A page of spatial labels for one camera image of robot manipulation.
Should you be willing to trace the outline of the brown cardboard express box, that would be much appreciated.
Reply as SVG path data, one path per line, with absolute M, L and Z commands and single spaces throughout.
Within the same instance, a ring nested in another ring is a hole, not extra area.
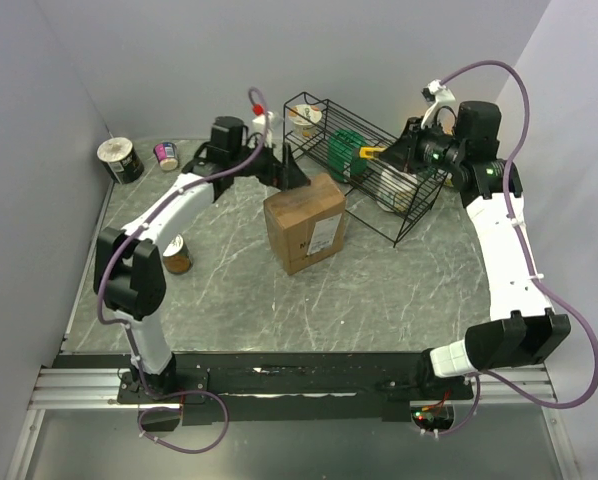
M 343 248 L 346 197 L 326 173 L 308 186 L 268 197 L 263 212 L 271 250 L 289 275 Z

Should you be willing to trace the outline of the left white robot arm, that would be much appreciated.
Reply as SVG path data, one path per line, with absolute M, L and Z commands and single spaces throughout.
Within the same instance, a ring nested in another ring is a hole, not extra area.
M 237 177 L 287 191 L 309 185 L 289 145 L 275 156 L 274 112 L 258 113 L 251 124 L 233 116 L 214 120 L 211 136 L 195 151 L 170 189 L 121 229 L 105 228 L 96 241 L 93 289 L 101 324 L 121 326 L 131 351 L 133 381 L 153 401 L 176 392 L 176 359 L 159 316 L 166 279 L 162 255 L 179 231 L 213 205 Z

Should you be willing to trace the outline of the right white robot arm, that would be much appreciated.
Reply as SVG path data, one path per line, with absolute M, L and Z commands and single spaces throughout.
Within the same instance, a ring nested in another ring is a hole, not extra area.
M 437 102 L 407 120 L 397 141 L 379 158 L 408 174 L 443 171 L 452 177 L 477 233 L 488 278 L 490 319 L 469 328 L 464 338 L 427 354 L 416 386 L 435 399 L 451 378 L 544 362 L 571 332 L 567 315 L 557 314 L 529 272 L 534 260 L 525 239 L 523 189 L 516 169 L 498 156 L 499 107 L 490 102 L 460 104 L 453 130 L 444 131 Z

